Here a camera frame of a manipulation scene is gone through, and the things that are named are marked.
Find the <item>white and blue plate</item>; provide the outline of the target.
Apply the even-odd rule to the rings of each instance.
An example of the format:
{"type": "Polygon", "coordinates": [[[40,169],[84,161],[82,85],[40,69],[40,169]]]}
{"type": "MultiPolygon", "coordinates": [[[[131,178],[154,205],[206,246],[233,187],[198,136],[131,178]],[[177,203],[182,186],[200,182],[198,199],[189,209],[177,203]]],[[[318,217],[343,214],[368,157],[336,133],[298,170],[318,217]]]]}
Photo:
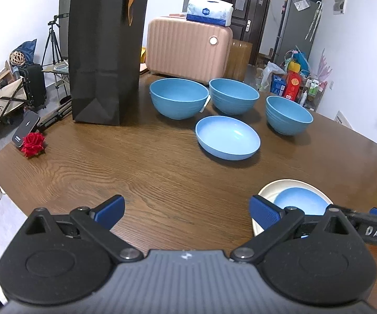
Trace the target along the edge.
{"type": "MultiPolygon", "coordinates": [[[[279,179],[264,186],[256,195],[260,195],[284,209],[293,206],[305,215],[322,216],[325,209],[333,202],[319,189],[310,184],[294,179],[279,179]]],[[[263,233],[263,229],[252,219],[254,236],[263,233]]]]}

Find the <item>shallow blue plate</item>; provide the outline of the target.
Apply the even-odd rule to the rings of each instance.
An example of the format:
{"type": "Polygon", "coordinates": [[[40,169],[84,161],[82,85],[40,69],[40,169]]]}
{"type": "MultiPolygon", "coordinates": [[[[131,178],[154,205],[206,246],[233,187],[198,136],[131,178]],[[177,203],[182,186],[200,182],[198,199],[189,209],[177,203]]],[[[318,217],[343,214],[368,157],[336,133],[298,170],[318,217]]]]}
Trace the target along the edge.
{"type": "Polygon", "coordinates": [[[253,156],[261,146],[257,132],[246,123],[228,116],[207,116],[195,127],[198,144],[222,160],[240,161],[253,156]]]}

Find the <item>small blue ribbed bowl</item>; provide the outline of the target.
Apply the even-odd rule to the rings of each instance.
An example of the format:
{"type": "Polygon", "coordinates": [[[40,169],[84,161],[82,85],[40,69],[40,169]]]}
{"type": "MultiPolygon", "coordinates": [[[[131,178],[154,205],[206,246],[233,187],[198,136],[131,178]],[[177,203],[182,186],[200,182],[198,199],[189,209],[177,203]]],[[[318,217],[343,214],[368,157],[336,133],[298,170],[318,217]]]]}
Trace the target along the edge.
{"type": "Polygon", "coordinates": [[[312,114],[303,106],[283,97],[266,97],[267,123],[279,134],[298,135],[313,122],[312,114]]]}

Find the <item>medium blue ribbed bowl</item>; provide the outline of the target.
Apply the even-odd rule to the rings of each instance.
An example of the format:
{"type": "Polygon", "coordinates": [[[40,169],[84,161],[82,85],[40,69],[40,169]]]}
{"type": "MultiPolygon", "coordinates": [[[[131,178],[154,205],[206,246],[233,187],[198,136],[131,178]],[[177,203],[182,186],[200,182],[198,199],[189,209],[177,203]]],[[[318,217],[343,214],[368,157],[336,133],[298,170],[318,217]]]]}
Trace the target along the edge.
{"type": "Polygon", "coordinates": [[[227,115],[245,114],[259,99],[256,89],[237,80],[217,78],[210,80],[208,85],[213,105],[227,115]]]}

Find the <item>large blue bowl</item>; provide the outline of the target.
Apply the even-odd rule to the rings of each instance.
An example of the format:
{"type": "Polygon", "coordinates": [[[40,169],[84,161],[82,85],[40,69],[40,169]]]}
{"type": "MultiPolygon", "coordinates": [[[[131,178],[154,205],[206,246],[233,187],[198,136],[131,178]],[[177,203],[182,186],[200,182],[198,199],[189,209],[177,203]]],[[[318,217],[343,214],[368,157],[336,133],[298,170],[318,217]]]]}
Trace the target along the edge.
{"type": "Polygon", "coordinates": [[[209,97],[202,84],[180,78],[164,78],[150,84],[150,96],[156,110],[172,120],[192,118],[209,97]]]}

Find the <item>red fabric rose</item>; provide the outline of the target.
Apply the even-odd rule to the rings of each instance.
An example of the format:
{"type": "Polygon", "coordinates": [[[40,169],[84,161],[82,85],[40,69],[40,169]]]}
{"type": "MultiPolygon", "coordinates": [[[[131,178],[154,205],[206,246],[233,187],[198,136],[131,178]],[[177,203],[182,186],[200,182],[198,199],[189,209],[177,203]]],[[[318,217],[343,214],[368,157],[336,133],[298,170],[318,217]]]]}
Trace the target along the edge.
{"type": "Polygon", "coordinates": [[[21,152],[26,158],[40,155],[45,149],[45,137],[42,133],[29,133],[25,136],[21,152]]]}

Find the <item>blue box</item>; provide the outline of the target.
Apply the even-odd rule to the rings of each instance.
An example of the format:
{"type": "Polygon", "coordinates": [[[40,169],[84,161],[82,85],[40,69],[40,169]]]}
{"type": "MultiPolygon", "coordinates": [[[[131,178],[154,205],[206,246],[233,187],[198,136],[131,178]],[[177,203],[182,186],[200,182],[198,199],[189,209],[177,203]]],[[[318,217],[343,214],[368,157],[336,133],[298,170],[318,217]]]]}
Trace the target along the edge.
{"type": "Polygon", "coordinates": [[[282,97],[286,89],[286,80],[278,75],[272,75],[270,92],[277,96],[282,97]]]}

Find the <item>red box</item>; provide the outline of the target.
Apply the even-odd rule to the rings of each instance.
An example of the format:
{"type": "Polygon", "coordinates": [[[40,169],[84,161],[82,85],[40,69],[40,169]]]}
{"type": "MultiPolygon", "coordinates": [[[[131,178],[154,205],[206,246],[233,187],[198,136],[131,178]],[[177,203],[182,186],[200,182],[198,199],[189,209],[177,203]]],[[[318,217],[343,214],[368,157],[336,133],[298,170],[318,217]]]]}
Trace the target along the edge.
{"type": "Polygon", "coordinates": [[[301,81],[302,78],[298,72],[289,70],[286,77],[286,88],[283,92],[283,97],[291,101],[296,101],[301,81]]]}

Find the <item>black rolling suitcase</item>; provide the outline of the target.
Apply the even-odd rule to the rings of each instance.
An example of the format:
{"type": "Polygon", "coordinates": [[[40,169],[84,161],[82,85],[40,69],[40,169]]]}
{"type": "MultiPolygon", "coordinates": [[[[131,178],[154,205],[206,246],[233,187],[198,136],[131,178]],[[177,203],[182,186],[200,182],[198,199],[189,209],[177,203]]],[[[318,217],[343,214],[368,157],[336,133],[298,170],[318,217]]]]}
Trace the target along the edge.
{"type": "Polygon", "coordinates": [[[31,109],[41,109],[46,104],[47,90],[40,64],[32,63],[19,69],[24,79],[24,89],[31,109]]]}

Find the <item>pink ribbed suitcase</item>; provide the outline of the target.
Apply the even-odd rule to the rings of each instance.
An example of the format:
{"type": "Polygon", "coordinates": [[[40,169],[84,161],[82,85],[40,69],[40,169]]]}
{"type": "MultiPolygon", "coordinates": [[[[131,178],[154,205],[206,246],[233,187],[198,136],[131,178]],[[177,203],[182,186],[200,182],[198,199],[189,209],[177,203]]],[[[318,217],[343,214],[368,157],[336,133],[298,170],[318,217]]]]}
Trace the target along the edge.
{"type": "Polygon", "coordinates": [[[155,74],[207,84],[225,73],[232,29],[165,16],[150,21],[146,65],[155,74]]]}

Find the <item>grey refrigerator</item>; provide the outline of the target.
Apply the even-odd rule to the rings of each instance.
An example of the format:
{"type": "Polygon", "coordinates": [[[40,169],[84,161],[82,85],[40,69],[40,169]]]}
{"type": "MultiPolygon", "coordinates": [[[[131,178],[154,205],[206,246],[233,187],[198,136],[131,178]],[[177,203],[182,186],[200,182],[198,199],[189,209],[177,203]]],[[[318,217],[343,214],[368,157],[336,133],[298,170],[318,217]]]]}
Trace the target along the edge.
{"type": "Polygon", "coordinates": [[[285,0],[272,61],[280,65],[289,50],[299,49],[308,59],[313,29],[322,0],[285,0]]]}

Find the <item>black paper bag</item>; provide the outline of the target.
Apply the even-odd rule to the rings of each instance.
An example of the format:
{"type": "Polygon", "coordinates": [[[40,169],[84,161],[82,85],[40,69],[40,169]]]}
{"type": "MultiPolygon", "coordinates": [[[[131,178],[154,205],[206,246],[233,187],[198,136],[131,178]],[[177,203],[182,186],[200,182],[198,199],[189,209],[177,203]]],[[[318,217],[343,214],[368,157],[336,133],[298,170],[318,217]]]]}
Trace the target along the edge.
{"type": "Polygon", "coordinates": [[[118,126],[138,93],[147,0],[71,0],[72,117],[118,126]]]}

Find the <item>tissue pack white blue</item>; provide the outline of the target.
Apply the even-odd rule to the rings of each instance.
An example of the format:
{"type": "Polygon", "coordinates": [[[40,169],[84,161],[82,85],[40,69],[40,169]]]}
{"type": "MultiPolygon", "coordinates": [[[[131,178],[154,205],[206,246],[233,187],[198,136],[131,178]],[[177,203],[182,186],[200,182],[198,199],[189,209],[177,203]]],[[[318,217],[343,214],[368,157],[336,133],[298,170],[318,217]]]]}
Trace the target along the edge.
{"type": "Polygon", "coordinates": [[[229,27],[233,4],[222,0],[189,0],[186,19],[203,24],[229,27]]]}

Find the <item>dark brown door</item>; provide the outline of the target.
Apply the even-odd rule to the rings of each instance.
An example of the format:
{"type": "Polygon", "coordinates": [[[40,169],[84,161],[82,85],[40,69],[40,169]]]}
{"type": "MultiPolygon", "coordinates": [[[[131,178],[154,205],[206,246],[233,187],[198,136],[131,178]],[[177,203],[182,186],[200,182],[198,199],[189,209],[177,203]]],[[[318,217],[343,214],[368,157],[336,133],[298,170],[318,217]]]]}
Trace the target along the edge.
{"type": "Polygon", "coordinates": [[[233,5],[232,29],[235,40],[252,44],[249,64],[255,65],[264,34],[271,0],[223,0],[233,5]]]}

